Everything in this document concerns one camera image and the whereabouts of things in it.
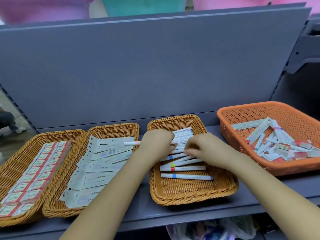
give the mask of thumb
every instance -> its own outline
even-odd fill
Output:
[[[185,149],[184,153],[196,158],[201,158],[201,155],[202,155],[200,150],[194,149],[194,148]]]

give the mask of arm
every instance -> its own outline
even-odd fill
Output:
[[[175,146],[174,134],[151,130],[122,169],[75,219],[60,240],[112,240],[146,173]]]
[[[186,144],[186,154],[233,172],[252,192],[289,240],[320,239],[320,209],[272,176],[250,157],[212,134]]]

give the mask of tile floor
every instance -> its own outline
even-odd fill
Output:
[[[21,116],[19,111],[12,105],[9,99],[0,90],[0,107],[4,111],[11,112],[18,126],[23,126],[27,130],[21,134],[12,133],[8,127],[0,129],[4,137],[0,138],[0,166],[4,164],[15,152],[17,152],[29,139],[37,133],[30,127],[27,121]]]

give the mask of perforated basket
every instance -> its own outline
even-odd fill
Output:
[[[193,114],[163,118],[150,121],[148,131],[165,129],[176,131],[191,127],[194,134],[207,133],[198,116]],[[212,198],[225,197],[236,193],[238,179],[227,170],[206,165],[206,171],[186,171],[183,174],[210,175],[213,181],[161,178],[160,166],[170,161],[158,162],[150,170],[150,193],[152,199],[160,205],[182,205]]]
[[[241,129],[236,132],[231,126],[270,117],[277,120],[279,126],[289,133],[294,140],[310,140],[314,146],[319,147],[320,122],[301,111],[287,104],[271,101],[225,107],[219,109],[217,114],[221,121],[221,133],[226,141],[234,149],[251,157],[274,176],[320,169],[320,157],[284,162],[268,161],[254,153],[244,141],[255,128]],[[270,135],[272,131],[271,128],[267,129],[266,136]]]
[[[115,138],[115,137],[134,137],[135,141],[139,138],[139,125],[136,123],[126,124],[114,124],[96,126],[89,129],[80,142],[79,153],[76,157],[65,160],[63,165],[65,170],[59,171],[54,178],[54,183],[50,189],[49,195],[44,203],[42,212],[47,217],[70,217],[79,215],[85,207],[67,208],[65,203],[59,200],[62,192],[67,187],[67,184],[71,178],[72,173],[77,167],[78,161],[86,153],[87,145],[89,143],[90,136],[94,136],[98,139],[103,138]]]
[[[66,161],[70,161],[78,155],[78,142],[85,136],[85,134],[85,131],[82,129],[48,132],[36,135],[27,141],[20,150],[18,150],[2,167],[0,167],[0,201],[22,176],[23,172],[28,168],[43,144],[56,141],[71,141],[72,148],[65,159]],[[66,164],[62,165],[56,174],[65,171],[65,166]],[[15,217],[0,218],[0,227],[34,222],[43,217],[41,207],[46,200],[52,185],[53,182],[45,188],[39,200],[26,213]]]

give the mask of hand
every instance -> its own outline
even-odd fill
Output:
[[[197,134],[191,137],[185,146],[185,154],[201,158],[206,163],[233,171],[235,163],[242,153],[224,143],[211,133]]]
[[[177,144],[171,145],[173,139],[174,133],[164,129],[153,129],[144,134],[137,151],[147,155],[153,166],[175,149]]]

